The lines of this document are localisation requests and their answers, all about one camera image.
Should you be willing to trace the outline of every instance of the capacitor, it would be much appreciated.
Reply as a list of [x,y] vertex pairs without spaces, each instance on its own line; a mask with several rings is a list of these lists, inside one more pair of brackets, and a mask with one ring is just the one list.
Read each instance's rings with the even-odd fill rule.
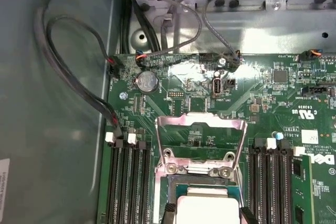
[[135,86],[143,94],[150,94],[159,87],[159,79],[152,71],[141,72],[134,80]]
[[276,140],[282,140],[282,139],[284,139],[284,134],[282,132],[277,132],[275,134],[275,139]]

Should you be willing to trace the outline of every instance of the gray plastic panel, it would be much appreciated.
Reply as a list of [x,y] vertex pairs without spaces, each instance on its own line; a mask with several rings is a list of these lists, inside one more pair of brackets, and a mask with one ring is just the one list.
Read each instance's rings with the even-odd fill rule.
[[[33,38],[37,1],[0,0],[0,159],[10,158],[2,223],[94,223],[100,117],[37,52]],[[54,0],[49,16],[75,15],[109,40],[109,51],[114,52],[120,4]],[[64,23],[55,27],[53,37],[70,69],[101,96],[105,66],[95,39]]]

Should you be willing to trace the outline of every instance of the sticker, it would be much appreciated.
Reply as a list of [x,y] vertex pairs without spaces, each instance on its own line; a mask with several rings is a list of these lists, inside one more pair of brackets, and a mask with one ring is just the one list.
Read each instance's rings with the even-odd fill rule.
[[301,130],[303,144],[319,144],[319,132],[317,130]]
[[0,222],[4,215],[8,170],[9,158],[0,160]]

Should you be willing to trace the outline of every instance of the red wire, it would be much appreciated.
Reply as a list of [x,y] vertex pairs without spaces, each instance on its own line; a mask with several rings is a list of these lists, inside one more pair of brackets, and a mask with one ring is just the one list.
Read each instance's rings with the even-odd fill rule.
[[136,57],[137,60],[141,59],[141,58],[145,58],[147,55],[143,54],[143,55],[139,55]]

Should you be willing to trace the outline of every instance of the gray cable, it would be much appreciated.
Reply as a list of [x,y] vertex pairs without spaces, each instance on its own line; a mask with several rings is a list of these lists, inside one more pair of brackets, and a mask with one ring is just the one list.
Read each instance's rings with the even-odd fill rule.
[[[176,2],[181,3],[184,0],[175,0]],[[171,5],[168,9],[168,14],[174,14],[176,10],[175,5]],[[161,25],[161,47],[162,49],[167,49],[168,48],[168,43],[167,43],[167,27],[171,26],[170,20],[164,20]]]
[[237,56],[237,53],[236,51],[233,49],[233,47],[230,45],[230,43],[222,36],[220,35],[217,30],[210,24],[208,18],[206,17],[206,10],[208,8],[208,5],[209,3],[211,2],[212,0],[207,0],[205,6],[203,7],[203,10],[202,10],[202,20],[203,20],[203,23],[204,25],[209,29],[209,31],[215,35],[217,37],[217,39],[219,39],[220,42],[222,42],[226,47],[227,49],[230,50],[231,54],[236,58],[238,59],[238,56]]
[[194,41],[200,36],[200,34],[201,34],[201,30],[202,30],[202,20],[201,20],[201,18],[198,16],[198,14],[197,14],[197,12],[196,12],[195,10],[191,9],[189,6],[183,5],[183,4],[181,4],[181,3],[179,3],[179,2],[176,2],[176,1],[174,1],[174,0],[161,0],[161,1],[166,1],[167,3],[169,3],[169,4],[171,4],[171,5],[174,5],[174,6],[180,6],[180,7],[184,8],[184,9],[189,10],[192,14],[194,14],[194,16],[195,16],[196,19],[197,19],[197,22],[198,22],[198,30],[197,30],[196,35],[195,35],[193,38],[191,38],[191,39],[189,39],[189,40],[187,40],[187,41],[185,41],[185,42],[182,42],[182,43],[180,43],[180,44],[178,44],[178,45],[176,45],[176,46],[174,46],[174,47],[167,48],[167,49],[163,49],[163,50],[158,51],[158,52],[152,52],[152,53],[150,53],[150,54],[146,54],[147,57],[148,57],[148,56],[158,56],[158,55],[166,54],[166,53],[168,53],[168,52],[170,52],[170,51],[177,50],[177,49],[179,49],[179,48],[181,48],[181,47],[183,47],[183,46],[186,46],[186,45],[188,45],[188,44],[194,42]]

